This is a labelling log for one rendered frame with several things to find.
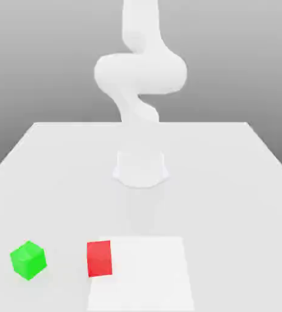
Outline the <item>small red cube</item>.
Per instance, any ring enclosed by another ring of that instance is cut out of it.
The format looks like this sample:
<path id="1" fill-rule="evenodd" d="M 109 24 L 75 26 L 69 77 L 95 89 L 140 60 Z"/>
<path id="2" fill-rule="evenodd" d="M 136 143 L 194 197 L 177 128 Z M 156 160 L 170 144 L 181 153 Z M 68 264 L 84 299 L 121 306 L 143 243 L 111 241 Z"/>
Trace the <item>small red cube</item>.
<path id="1" fill-rule="evenodd" d="M 89 277 L 100 277 L 113 273 L 109 240 L 88 242 L 86 259 Z"/>

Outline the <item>small green cube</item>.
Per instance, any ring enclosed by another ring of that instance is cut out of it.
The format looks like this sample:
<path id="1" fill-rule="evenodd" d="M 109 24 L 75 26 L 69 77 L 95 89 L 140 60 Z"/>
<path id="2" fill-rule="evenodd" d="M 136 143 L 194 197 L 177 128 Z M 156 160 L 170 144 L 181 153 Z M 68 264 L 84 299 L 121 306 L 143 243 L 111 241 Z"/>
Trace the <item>small green cube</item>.
<path id="1" fill-rule="evenodd" d="M 10 259 L 14 271 L 26 280 L 31 280 L 47 267 L 44 249 L 31 241 L 12 251 Z"/>

